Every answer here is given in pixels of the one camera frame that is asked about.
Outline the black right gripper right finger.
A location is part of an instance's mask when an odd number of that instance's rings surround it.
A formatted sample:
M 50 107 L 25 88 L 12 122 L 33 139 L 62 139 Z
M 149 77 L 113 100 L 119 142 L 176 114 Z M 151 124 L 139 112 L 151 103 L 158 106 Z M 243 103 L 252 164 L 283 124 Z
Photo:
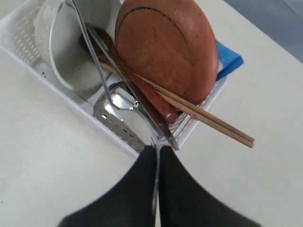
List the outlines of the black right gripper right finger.
M 206 191 L 184 168 L 171 147 L 160 150 L 160 222 L 163 227 L 256 227 Z

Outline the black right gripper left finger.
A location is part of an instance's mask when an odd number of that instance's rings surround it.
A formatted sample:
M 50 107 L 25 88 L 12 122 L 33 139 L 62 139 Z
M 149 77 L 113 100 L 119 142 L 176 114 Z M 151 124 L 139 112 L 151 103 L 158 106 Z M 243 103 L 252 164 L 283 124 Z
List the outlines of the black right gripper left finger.
M 146 146 L 123 178 L 103 196 L 64 217 L 61 227 L 153 227 L 157 153 Z

